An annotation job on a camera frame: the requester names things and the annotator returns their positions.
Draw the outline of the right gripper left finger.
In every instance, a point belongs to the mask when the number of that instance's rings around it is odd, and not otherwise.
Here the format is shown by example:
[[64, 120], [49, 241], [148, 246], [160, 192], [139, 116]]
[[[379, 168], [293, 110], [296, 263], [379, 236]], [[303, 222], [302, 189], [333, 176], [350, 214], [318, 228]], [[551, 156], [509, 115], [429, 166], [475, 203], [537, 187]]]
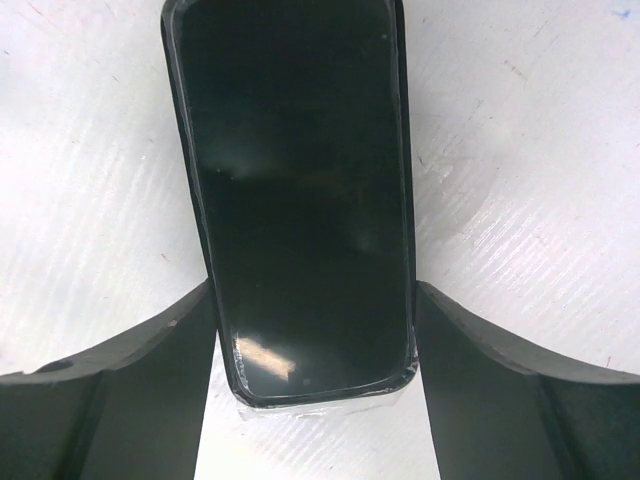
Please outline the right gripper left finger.
[[203, 283], [90, 349], [2, 376], [2, 478], [193, 478], [215, 335]]

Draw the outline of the black phone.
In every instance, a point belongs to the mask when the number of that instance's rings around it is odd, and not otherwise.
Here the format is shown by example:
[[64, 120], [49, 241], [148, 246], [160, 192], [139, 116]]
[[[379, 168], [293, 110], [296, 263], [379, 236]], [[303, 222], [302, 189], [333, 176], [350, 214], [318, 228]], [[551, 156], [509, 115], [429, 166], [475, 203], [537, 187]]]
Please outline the black phone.
[[417, 370], [399, 1], [168, 1], [161, 36], [227, 381], [253, 408]]

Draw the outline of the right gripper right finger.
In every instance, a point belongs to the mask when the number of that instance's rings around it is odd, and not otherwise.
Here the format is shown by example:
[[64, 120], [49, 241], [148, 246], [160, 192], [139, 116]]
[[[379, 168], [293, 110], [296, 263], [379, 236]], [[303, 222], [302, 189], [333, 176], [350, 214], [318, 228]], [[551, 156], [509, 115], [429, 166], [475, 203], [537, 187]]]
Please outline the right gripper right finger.
[[441, 478], [638, 478], [638, 375], [536, 345], [426, 282], [415, 320]]

